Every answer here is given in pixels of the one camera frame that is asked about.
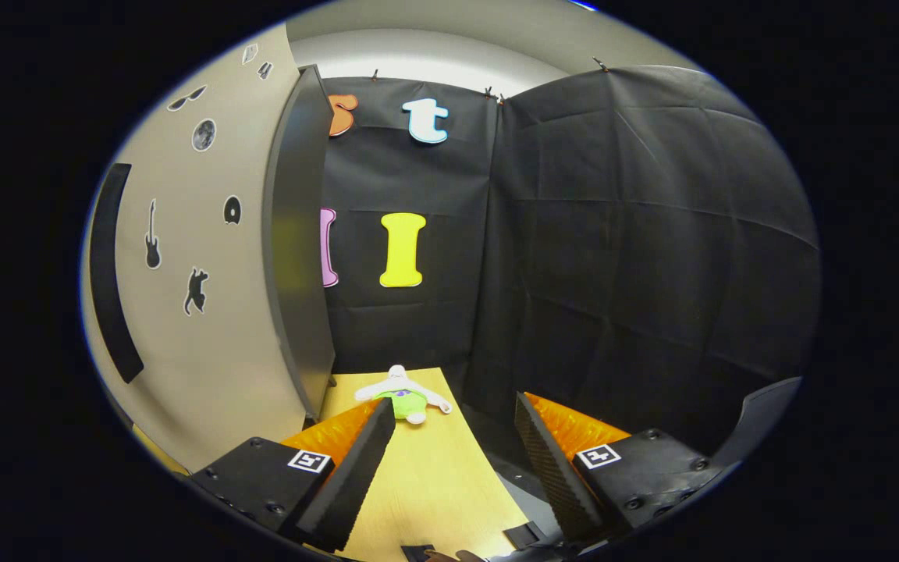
table surface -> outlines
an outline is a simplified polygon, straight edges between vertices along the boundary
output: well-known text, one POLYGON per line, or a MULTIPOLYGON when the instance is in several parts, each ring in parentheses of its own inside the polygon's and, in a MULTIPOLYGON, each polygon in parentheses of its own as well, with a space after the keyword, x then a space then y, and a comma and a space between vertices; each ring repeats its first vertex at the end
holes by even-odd
MULTIPOLYGON (((322 419, 356 406, 356 391, 386 376, 335 375, 322 419)), ((407 371, 407 377, 446 398, 453 412, 428 406, 425 423, 397 420, 346 550, 336 554, 364 562, 406 562, 400 547, 422 544, 484 558, 510 554, 515 549, 504 530, 528 519, 481 451, 442 370, 407 371)))

black cloth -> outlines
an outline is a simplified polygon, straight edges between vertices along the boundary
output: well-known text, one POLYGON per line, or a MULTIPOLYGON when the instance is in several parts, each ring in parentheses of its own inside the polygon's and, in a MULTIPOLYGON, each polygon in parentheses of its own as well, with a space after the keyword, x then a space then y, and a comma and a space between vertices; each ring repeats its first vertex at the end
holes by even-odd
POLYGON ((770 132, 709 75, 635 67, 506 100, 464 399, 529 391, 706 454, 797 376, 820 265, 770 132))
POLYGON ((349 131, 329 139, 322 207, 336 211, 325 289, 335 342, 335 373, 461 363, 471 354, 485 237, 495 99, 443 84, 328 78, 329 95, 352 94, 349 131), (403 103, 434 98, 449 116, 435 145, 407 131, 403 103), (418 232, 417 287, 384 287, 388 231, 381 217, 425 217, 418 232))

